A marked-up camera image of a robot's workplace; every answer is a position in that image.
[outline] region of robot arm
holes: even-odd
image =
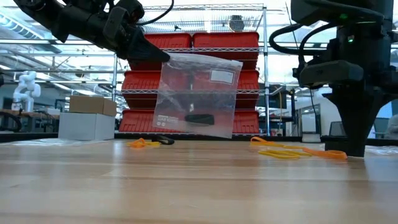
[[[74,35],[116,52],[121,59],[138,62],[167,62],[170,59],[167,53],[146,40],[137,26],[137,21],[144,16],[139,1],[120,0],[116,5],[113,0],[63,1],[65,6],[57,0],[14,0],[24,13],[51,30],[62,42]],[[109,12],[104,12],[107,3]]]
[[[18,86],[12,95],[12,110],[20,110],[22,108],[22,102],[25,101],[25,111],[33,111],[33,97],[39,97],[41,94],[40,85],[35,83],[35,78],[36,72],[32,71],[24,72],[23,75],[19,76]]]
[[[300,86],[311,90],[329,85],[324,94],[334,103],[348,139],[326,149],[364,156],[368,134],[380,108],[398,98],[398,73],[390,66],[391,44],[398,41],[392,31],[393,0],[291,0],[296,24],[275,31],[271,46],[283,53],[298,55],[293,76]],[[299,49],[281,47],[275,37],[317,21],[328,24],[309,32]],[[326,50],[305,50],[306,41],[323,30],[336,27],[336,38]],[[312,55],[306,62],[304,55]]]

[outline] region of plastic bag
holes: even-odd
[[[67,140],[67,139],[58,139],[58,138],[50,138],[50,139],[36,139],[30,141],[15,141],[2,143],[3,145],[8,146],[82,146],[85,144],[97,144],[105,141],[75,141],[75,140]]]
[[[366,146],[365,152],[379,156],[390,156],[398,154],[397,146]]]
[[[242,63],[170,54],[163,63],[153,126],[231,138]]]

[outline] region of orange rubber band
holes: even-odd
[[[140,138],[134,142],[128,142],[127,145],[132,147],[159,146],[160,142],[146,142],[143,138]]]
[[[302,154],[301,156],[308,156],[308,154],[314,155],[314,156],[319,156],[319,157],[325,157],[325,158],[330,158],[330,159],[347,159],[347,154],[343,151],[337,151],[337,150],[329,150],[329,151],[317,151],[313,149],[309,149],[307,147],[303,146],[285,146],[283,144],[275,144],[274,142],[266,141],[262,138],[259,137],[253,137],[250,139],[250,143],[253,145],[258,145],[258,146],[271,146],[271,147],[282,147],[284,149],[301,149],[302,151],[306,152],[307,154]],[[299,156],[299,154],[294,153],[293,151],[280,151],[280,152],[286,152],[289,153],[290,155],[295,154],[296,156]],[[262,155],[267,155],[267,156],[275,156],[275,151],[259,151],[259,154]]]

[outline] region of cardboard box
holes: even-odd
[[[69,140],[114,139],[114,116],[89,113],[61,113],[58,138]]]
[[[69,112],[116,116],[116,103],[98,96],[70,96]]]

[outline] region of red storage bin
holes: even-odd
[[[120,124],[120,132],[135,133],[179,133],[169,129],[154,128],[152,122],[154,119],[154,110],[124,110],[123,120]],[[259,133],[259,114],[257,111],[235,111],[233,133],[250,134]]]
[[[194,48],[258,48],[257,32],[240,33],[197,33],[193,35]],[[259,52],[197,52],[228,60],[240,60],[243,69],[256,69]]]
[[[122,90],[157,90],[160,76],[161,71],[128,71],[124,73]],[[181,88],[186,89],[186,80],[179,78],[178,81],[181,83]],[[124,93],[123,97],[130,108],[155,108],[156,106],[156,93]]]
[[[223,84],[214,82],[209,83],[210,74],[202,73],[195,77],[193,84],[194,90],[219,90]],[[259,72],[257,70],[243,70],[239,76],[238,90],[258,90]],[[254,109],[256,107],[259,94],[237,94],[236,109]]]
[[[122,90],[157,90],[160,81],[160,71],[129,71],[124,74],[125,78]],[[239,76],[239,90],[258,90],[259,72],[256,70],[243,70]],[[196,90],[217,90],[219,83],[209,85],[209,74],[198,74],[195,77],[193,89]],[[187,81],[180,79],[181,87],[185,89]],[[123,94],[127,105],[130,108],[155,108],[156,94]],[[238,94],[236,95],[237,109],[254,109],[258,99],[258,94]]]
[[[146,34],[145,38],[158,48],[190,48],[192,47],[192,37],[190,34]],[[141,62],[137,65],[130,63],[132,70],[161,70],[160,62]]]

